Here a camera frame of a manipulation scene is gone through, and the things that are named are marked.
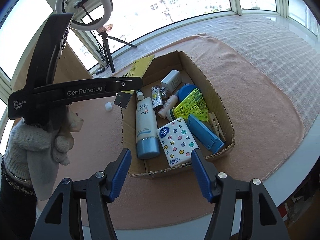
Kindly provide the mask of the left hand white glove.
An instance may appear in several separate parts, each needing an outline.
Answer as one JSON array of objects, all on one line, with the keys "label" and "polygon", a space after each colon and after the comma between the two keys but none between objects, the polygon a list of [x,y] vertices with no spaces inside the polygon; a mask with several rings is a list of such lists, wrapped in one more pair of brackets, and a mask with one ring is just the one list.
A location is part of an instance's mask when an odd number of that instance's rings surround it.
[{"label": "left hand white glove", "polygon": [[21,119],[9,136],[4,168],[18,186],[33,190],[38,200],[47,200],[53,191],[59,166],[70,164],[68,152],[74,146],[73,132],[84,120],[67,107],[62,125],[56,131],[31,126]]}]

